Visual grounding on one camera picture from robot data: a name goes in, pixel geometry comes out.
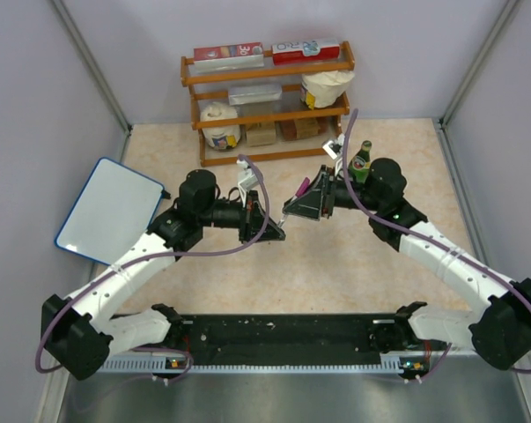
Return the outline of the blue framed whiteboard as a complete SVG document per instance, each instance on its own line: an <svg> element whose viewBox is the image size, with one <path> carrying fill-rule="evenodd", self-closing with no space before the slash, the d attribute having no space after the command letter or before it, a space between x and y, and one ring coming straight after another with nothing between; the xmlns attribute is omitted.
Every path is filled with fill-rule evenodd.
<svg viewBox="0 0 531 423"><path fill-rule="evenodd" d="M55 245L96 263L115 263L169 197L161 182L103 157L72 205Z"/></svg>

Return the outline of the magenta capped whiteboard marker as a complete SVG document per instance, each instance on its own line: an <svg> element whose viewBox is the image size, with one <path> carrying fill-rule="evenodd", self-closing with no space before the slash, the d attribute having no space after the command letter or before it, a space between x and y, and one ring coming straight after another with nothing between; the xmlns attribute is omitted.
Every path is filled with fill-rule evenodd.
<svg viewBox="0 0 531 423"><path fill-rule="evenodd" d="M288 200L288 203L291 203L292 201L300 198L303 194L305 194L309 185L310 185L310 179L308 177L305 177L302 183L299 185L299 188L297 189L295 194ZM279 220L277 224L279 228L281 228L284 225L288 217L289 217L289 214L286 212L283 212L282 218Z"/></svg>

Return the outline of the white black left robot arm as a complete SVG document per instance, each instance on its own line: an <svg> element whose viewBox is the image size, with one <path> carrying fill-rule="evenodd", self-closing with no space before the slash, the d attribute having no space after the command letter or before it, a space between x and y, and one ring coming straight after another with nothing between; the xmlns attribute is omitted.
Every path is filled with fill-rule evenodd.
<svg viewBox="0 0 531 423"><path fill-rule="evenodd" d="M144 345L177 347L183 329L173 308L154 305L142 313L116 316L121 305L159 272L184 256L196 257L194 246L206 227L235 229L238 253L260 241L281 241L284 232L270 216L262 173L244 165L231 200L219 195L216 176L197 169L187 174L172 206L148 225L136 243L97 278L65 297L47 298L41 307L41 339L35 367L45 374L41 355L48 352L60 369L83 381L111 356Z"/></svg>

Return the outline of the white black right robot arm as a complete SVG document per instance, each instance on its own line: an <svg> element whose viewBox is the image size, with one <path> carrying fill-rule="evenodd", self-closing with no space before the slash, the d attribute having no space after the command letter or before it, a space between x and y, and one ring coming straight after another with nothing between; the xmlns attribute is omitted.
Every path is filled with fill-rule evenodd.
<svg viewBox="0 0 531 423"><path fill-rule="evenodd" d="M283 212L319 220L336 208L368 211L369 226L381 241L422 264L469 306L467 311L425 303L402 308L406 319L394 327L396 342L412 349L438 340L470 348L496 369L512 369L531 352L531 278L515 281L448 240L404 198L406 184L401 167L389 158L376 159L363 183L347 182L323 166L284 203Z"/></svg>

